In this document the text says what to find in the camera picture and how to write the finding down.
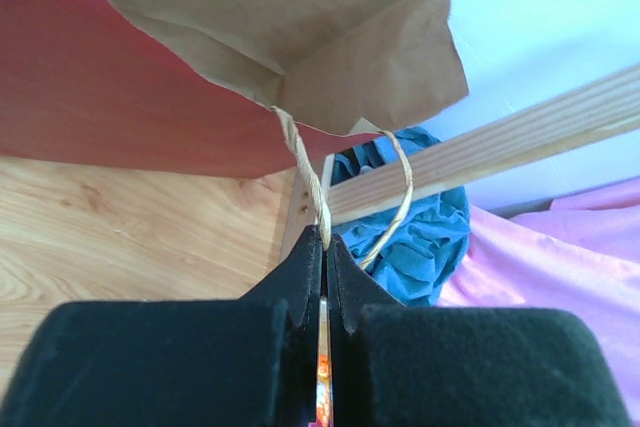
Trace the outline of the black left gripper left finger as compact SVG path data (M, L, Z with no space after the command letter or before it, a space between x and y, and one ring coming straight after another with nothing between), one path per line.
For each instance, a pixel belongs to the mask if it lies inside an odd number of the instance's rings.
M305 426L316 417L323 249L305 228L235 300L54 308L1 402L5 426Z

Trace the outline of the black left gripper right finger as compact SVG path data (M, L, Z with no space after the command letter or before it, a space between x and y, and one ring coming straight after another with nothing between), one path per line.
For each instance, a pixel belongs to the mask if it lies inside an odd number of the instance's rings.
M546 308L408 307L339 236L325 260L337 426L626 426L587 326Z

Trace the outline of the orange Fox's candy bag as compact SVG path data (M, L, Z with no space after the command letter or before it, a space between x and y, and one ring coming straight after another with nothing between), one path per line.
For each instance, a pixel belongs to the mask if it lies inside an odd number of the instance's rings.
M327 302L320 299L319 311L319 337L318 337L318 363L316 383L316 420L314 426L332 426L332 384L330 362L330 329Z

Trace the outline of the red paper bag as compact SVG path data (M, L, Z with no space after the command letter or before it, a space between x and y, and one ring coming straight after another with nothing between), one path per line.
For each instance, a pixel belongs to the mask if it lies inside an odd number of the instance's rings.
M1 152L257 178L467 95L450 0L1 0Z

